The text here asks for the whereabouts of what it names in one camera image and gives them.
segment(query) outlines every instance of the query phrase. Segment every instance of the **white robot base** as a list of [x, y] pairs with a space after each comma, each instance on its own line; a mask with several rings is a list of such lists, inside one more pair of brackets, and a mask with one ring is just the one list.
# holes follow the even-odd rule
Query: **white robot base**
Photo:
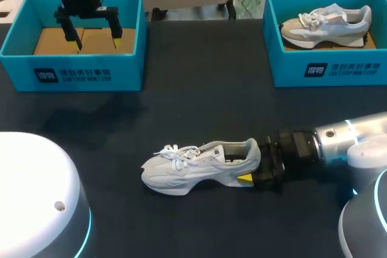
[[57, 144], [0, 132], [0, 200], [0, 257], [94, 257], [85, 191], [73, 161]]

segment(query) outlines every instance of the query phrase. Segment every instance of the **blue box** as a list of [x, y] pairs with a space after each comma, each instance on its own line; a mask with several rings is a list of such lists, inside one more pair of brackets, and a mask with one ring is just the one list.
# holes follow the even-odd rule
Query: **blue box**
[[[279, 24], [333, 3], [345, 9], [371, 7], [370, 33], [377, 49], [285, 51]], [[263, 33], [277, 87], [387, 84], [387, 0], [266, 0]]]
[[[54, 18], [59, 5], [61, 0], [24, 0], [0, 51], [0, 61], [16, 89], [29, 92], [141, 90], [146, 46], [143, 1], [103, 0], [104, 6], [119, 8], [123, 28], [136, 29], [132, 54], [34, 56], [42, 29], [60, 27]], [[80, 28], [109, 27], [105, 19], [71, 20]], [[81, 76], [70, 76], [69, 72], [80, 72]]]

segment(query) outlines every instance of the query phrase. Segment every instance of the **white sneaker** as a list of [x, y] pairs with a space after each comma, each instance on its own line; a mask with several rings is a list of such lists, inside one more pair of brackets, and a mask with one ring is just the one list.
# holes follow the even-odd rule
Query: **white sneaker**
[[332, 4], [311, 13], [299, 14], [281, 25], [281, 35], [301, 48], [314, 48], [330, 41], [346, 47], [364, 46], [364, 35], [371, 26], [371, 8], [347, 10]]
[[259, 166], [261, 152], [254, 139], [246, 142], [214, 141], [197, 148], [167, 145], [141, 167], [142, 181], [166, 195], [182, 196], [200, 181], [216, 180], [229, 187], [250, 187], [239, 181]]

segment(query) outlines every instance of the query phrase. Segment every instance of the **gray sneaker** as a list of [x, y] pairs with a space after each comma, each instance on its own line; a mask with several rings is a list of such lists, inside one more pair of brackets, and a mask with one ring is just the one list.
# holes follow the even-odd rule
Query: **gray sneaker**
[[299, 14], [281, 25], [282, 37], [301, 48], [314, 48], [330, 41], [346, 47], [364, 46], [364, 35], [371, 26], [371, 8], [348, 10], [336, 3]]

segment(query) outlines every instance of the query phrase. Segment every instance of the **shoe sole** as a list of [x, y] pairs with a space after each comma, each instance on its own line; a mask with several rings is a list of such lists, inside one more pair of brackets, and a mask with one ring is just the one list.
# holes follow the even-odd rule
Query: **shoe sole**
[[[252, 168], [252, 169], [247, 169], [244, 170], [243, 172], [239, 173], [238, 176], [243, 176], [248, 173], [253, 172], [256, 170], [258, 166]], [[187, 182], [187, 184], [184, 185], [184, 187], [181, 187], [179, 189], [158, 189], [156, 187], [152, 187], [144, 182], [144, 184], [149, 187], [151, 190], [154, 190], [155, 192], [162, 193], [164, 195], [170, 195], [170, 196], [185, 196], [188, 194], [193, 187], [195, 187], [199, 182], [207, 180], [207, 179], [212, 179], [214, 181], [217, 181], [227, 187], [253, 187], [254, 184], [252, 182], [247, 182], [247, 181], [241, 181], [239, 180], [236, 175], [219, 175], [219, 176], [214, 176], [213, 178], [205, 178], [201, 179], [195, 182]]]
[[288, 42], [290, 42], [293, 45], [296, 45], [300, 48], [314, 48], [316, 45], [318, 45], [321, 42], [334, 42], [338, 45], [342, 45], [345, 47], [357, 47], [361, 48], [364, 46], [364, 36], [358, 37], [358, 36], [331, 36], [326, 37], [323, 39], [316, 40], [314, 42], [304, 42], [301, 40], [294, 40], [290, 39], [288, 37], [285, 37], [281, 35], [284, 39], [286, 39]]

